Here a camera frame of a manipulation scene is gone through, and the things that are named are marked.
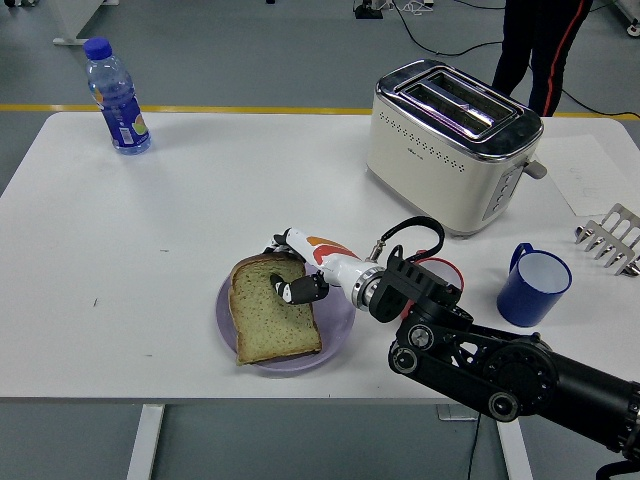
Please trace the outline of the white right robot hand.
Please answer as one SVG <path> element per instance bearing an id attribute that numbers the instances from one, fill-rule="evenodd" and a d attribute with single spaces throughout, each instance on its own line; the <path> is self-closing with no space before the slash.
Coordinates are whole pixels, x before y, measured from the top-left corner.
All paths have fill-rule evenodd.
<path id="1" fill-rule="evenodd" d="M 295 228 L 274 235 L 264 254 L 289 253 L 315 267 L 317 272 L 293 281 L 272 274 L 271 284 L 288 304 L 307 304 L 324 299 L 330 286 L 340 287 L 345 297 L 358 309 L 366 308 L 365 290 L 378 278 L 383 268 L 375 262 L 360 259 L 343 245 Z"/>

